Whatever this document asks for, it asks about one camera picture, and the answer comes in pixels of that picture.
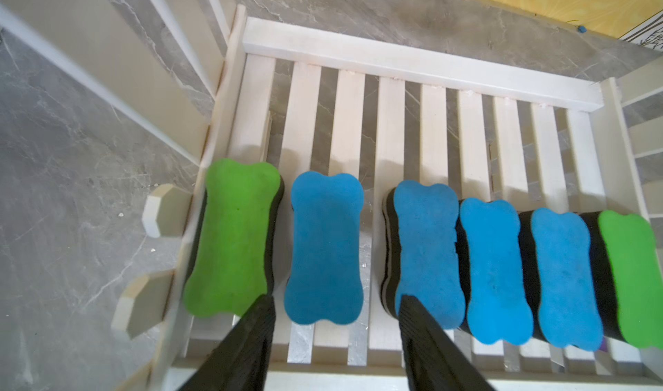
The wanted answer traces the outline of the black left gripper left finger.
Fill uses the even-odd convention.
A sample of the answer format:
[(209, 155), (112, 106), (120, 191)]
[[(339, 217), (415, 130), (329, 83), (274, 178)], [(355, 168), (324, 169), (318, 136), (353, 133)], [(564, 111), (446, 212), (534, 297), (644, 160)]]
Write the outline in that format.
[(276, 324), (274, 298), (263, 294), (181, 390), (263, 390)]

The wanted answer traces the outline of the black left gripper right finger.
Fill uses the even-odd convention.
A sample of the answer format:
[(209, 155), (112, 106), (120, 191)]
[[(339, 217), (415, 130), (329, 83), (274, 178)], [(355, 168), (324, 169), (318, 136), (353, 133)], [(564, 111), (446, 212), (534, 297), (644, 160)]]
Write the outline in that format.
[(416, 297), (402, 296), (398, 321), (411, 390), (493, 389)]

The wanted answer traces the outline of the blue eraser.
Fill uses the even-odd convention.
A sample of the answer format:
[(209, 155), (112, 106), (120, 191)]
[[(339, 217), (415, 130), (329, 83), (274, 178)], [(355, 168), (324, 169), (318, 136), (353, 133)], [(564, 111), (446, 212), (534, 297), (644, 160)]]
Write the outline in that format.
[(519, 246), (533, 336), (558, 348), (597, 351), (603, 342), (590, 265), (590, 232), (575, 213), (519, 214)]
[(466, 299), (457, 253), (459, 198), (445, 184), (404, 180), (383, 200), (386, 259), (381, 303), (393, 318), (417, 298), (444, 330), (461, 326)]
[(483, 344), (525, 344), (534, 317), (524, 287), (518, 213), (507, 201), (467, 198), (459, 207), (457, 253), (467, 302), (461, 327)]
[(309, 171), (291, 190), (294, 248), (285, 310), (298, 325), (349, 325), (364, 304), (359, 244), (364, 190), (348, 174)]

